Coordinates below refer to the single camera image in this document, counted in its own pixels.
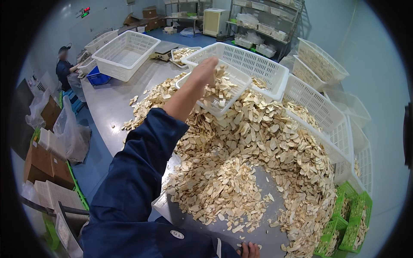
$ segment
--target worker in dark cap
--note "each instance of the worker in dark cap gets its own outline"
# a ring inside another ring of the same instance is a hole
[[[62,83],[62,90],[64,91],[68,91],[70,89],[69,82],[67,81],[67,76],[76,71],[78,66],[80,65],[77,64],[73,66],[67,61],[67,51],[69,49],[70,47],[61,47],[59,49],[59,62],[56,65],[56,74],[59,78],[59,81]]]

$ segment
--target metal shelving rack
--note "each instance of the metal shelving rack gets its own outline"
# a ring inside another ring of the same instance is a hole
[[[168,4],[165,3],[165,14],[168,13],[168,12],[167,12],[167,6],[168,6],[168,5],[171,6],[171,12],[172,12],[172,10],[173,10],[173,9],[172,9],[172,5],[177,5],[177,11],[179,12],[179,6],[180,6],[181,4],[196,4],[196,5],[195,5],[195,11],[196,11],[196,13],[197,13],[197,17],[196,17],[196,18],[189,18],[189,17],[171,17],[171,16],[166,16],[164,19],[175,19],[175,20],[190,20],[190,21],[194,21],[193,32],[194,32],[194,36],[195,36],[195,25],[196,25],[196,22],[197,22],[197,21],[201,21],[201,20],[204,19],[204,17],[203,17],[203,16],[200,16],[199,13],[200,13],[200,11],[202,11],[202,13],[204,12],[204,10],[205,10],[205,4],[206,4],[206,3],[211,4],[211,8],[212,8],[212,4],[213,4],[212,0],[202,1],[202,2],[201,2],[201,0],[198,0],[197,2],[174,2],[174,3],[168,3]]]
[[[244,8],[246,8],[246,9],[251,9],[251,10],[254,10],[254,11],[258,11],[258,12],[265,12],[265,13],[267,13],[267,14],[269,14],[269,15],[276,16],[276,17],[278,17],[279,19],[281,19],[281,20],[283,20],[283,21],[286,21],[286,22],[291,23],[291,24],[292,24],[292,25],[291,25],[291,29],[290,29],[289,33],[287,34],[287,37],[286,37],[285,40],[279,40],[279,39],[277,39],[277,38],[274,38],[273,36],[271,36],[271,35],[269,35],[269,34],[266,34],[266,33],[262,32],[262,31],[259,31],[258,29],[257,29],[257,30],[254,30],[254,31],[256,31],[256,32],[258,32],[258,33],[260,33],[260,34],[263,34],[263,35],[267,36],[268,38],[273,39],[273,40],[275,40],[275,41],[277,41],[277,42],[280,42],[280,43],[282,43],[282,44],[284,45],[284,46],[282,47],[282,49],[281,49],[280,51],[278,51],[279,54],[278,54],[277,61],[280,61],[281,58],[284,56],[285,51],[287,50],[288,44],[291,42],[291,40],[292,40],[292,38],[293,38],[293,35],[294,35],[294,32],[295,32],[295,30],[296,30],[296,28],[297,28],[298,22],[299,22],[299,20],[300,20],[300,18],[301,18],[301,13],[302,13],[303,8],[304,8],[304,0],[295,0],[295,3],[298,3],[298,4],[299,4],[298,8],[292,7],[292,6],[287,5],[287,4],[284,4],[284,3],[282,3],[282,2],[278,2],[278,1],[276,1],[276,0],[264,0],[264,1],[265,1],[265,2],[275,3],[275,4],[278,4],[278,5],[280,5],[280,6],[283,6],[283,7],[289,8],[289,9],[291,9],[291,10],[294,10],[294,11],[295,11],[294,19],[293,19],[292,21],[290,21],[290,20],[288,20],[288,19],[286,19],[286,18],[284,18],[284,17],[280,17],[280,16],[275,15],[275,14],[272,14],[272,13],[270,13],[270,12],[261,11],[261,10],[258,10],[258,9],[254,9],[254,8],[252,8],[252,7],[247,7],[247,6],[242,6],[242,5],[236,5],[236,4],[234,4],[234,0],[231,0],[231,9],[230,9],[230,16],[229,16],[229,17],[230,17],[230,18],[229,18],[230,20],[227,21],[227,24],[228,24],[229,27],[231,27],[232,25],[236,25],[236,26],[237,26],[236,33],[238,33],[239,27],[243,28],[241,25],[238,25],[238,24],[235,23],[235,22],[231,22],[231,19],[235,19],[235,18],[236,18],[236,16],[233,17],[233,15],[235,14],[235,13],[233,13],[233,6],[237,6],[237,7],[240,7],[240,8],[241,8],[241,10],[240,10],[239,13],[243,13],[242,10],[243,10]],[[228,37],[229,37],[229,34],[230,34],[230,30],[227,29],[227,36],[228,36]]]

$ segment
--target hand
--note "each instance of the hand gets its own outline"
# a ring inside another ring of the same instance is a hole
[[[191,88],[196,100],[204,96],[205,85],[214,84],[214,69],[218,64],[218,58],[210,57],[198,64],[182,88]]]
[[[237,254],[239,254],[242,258],[259,258],[259,248],[257,244],[252,244],[251,242],[248,244],[242,243],[242,255],[241,251],[237,250]]]

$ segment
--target plastic bag on shelf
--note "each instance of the plastic bag on shelf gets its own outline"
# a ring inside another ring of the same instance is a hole
[[[247,31],[247,40],[256,45],[264,42],[264,40],[260,36],[258,36],[255,31]]]
[[[53,126],[55,135],[66,148],[66,157],[70,162],[83,162],[89,151],[90,128],[78,125],[72,111],[69,97],[63,97],[63,110]]]
[[[49,96],[51,94],[51,90],[49,88],[46,89],[45,92],[39,90],[37,87],[32,87],[31,91],[34,95],[33,101],[31,102],[29,109],[30,115],[26,115],[26,123],[30,125],[33,129],[36,127],[45,127],[46,121],[41,116],[43,109],[49,102]]]
[[[195,27],[195,34],[200,33],[199,29],[197,27]],[[194,35],[194,28],[185,28],[183,29],[179,35],[184,36],[184,37],[189,37],[189,38],[193,38],[195,37]]]
[[[36,190],[34,189],[34,184],[28,180],[21,185],[21,196],[40,205],[40,199],[37,195]],[[26,212],[27,218],[30,221],[31,226],[33,227],[36,234],[43,235],[44,233],[46,233],[46,227],[43,221],[42,213],[27,205],[23,205],[23,209]]]
[[[80,83],[80,78],[78,73],[71,73],[67,76],[67,81],[69,82],[70,88],[78,96],[78,99],[82,102],[86,102],[85,94],[83,93],[82,84]]]
[[[244,28],[257,29],[258,19],[252,14],[237,14],[237,22],[242,22]]]

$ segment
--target round badge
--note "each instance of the round badge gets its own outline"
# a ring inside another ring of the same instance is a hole
[[[178,238],[178,239],[183,239],[183,238],[184,238],[183,234],[180,233],[180,232],[178,232],[178,231],[176,231],[176,230],[171,230],[171,234],[172,234],[174,237]]]

